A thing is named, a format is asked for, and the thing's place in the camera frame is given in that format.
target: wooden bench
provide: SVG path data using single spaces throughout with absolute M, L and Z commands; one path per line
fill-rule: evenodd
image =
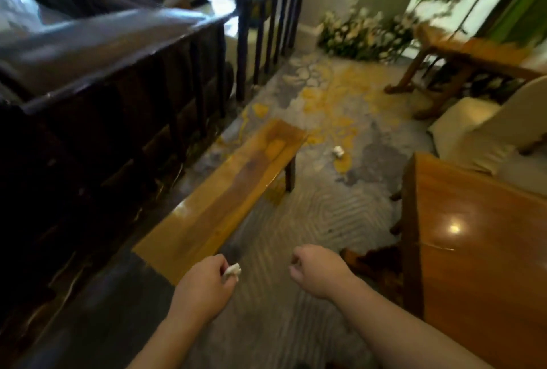
M 295 157 L 304 139 L 301 129 L 271 120 L 135 245 L 133 252 L 176 285 L 192 265 L 218 251 L 283 169 L 286 190 L 291 192 Z

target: forearm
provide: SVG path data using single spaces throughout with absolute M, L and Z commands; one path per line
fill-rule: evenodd
M 202 326 L 164 320 L 127 369 L 178 369 Z
M 352 276 L 335 283 L 332 301 L 387 368 L 489 368 L 437 329 Z

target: hand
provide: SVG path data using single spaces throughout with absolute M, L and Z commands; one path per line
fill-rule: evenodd
M 332 300 L 337 284 L 355 278 L 343 259 L 317 245 L 294 249 L 291 278 L 314 297 Z
M 222 282 L 222 274 L 228 267 L 222 254 L 195 264 L 175 288 L 166 319 L 174 325 L 201 326 L 213 320 L 226 307 L 236 287 L 236 276 Z

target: patterned carpet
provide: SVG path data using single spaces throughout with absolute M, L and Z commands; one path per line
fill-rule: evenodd
M 339 312 L 300 291 L 287 265 L 292 249 L 306 242 L 365 252 L 395 241 L 388 229 L 400 207 L 388 197 L 411 154 L 432 149 L 427 124 L 411 119 L 423 105 L 420 96 L 382 92 L 404 69 L 295 55 L 170 191 L 163 216 L 271 117 L 309 132 L 297 155 L 295 190 L 286 194 L 283 177 L 276 179 L 222 248 L 230 262 L 240 262 L 241 282 L 185 369 L 292 369 L 298 362 L 322 369 L 332 360 L 376 367 Z M 339 160 L 332 155 L 336 145 L 346 151 Z M 147 215 L 139 226 L 149 230 L 158 220 Z M 173 292 L 129 252 L 134 242 L 59 314 L 17 368 L 123 369 L 129 363 Z

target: white chair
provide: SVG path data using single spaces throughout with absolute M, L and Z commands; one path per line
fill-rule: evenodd
M 517 152 L 547 133 L 547 76 L 524 85 L 503 106 L 463 98 L 429 132 L 441 159 L 547 195 L 547 160 Z

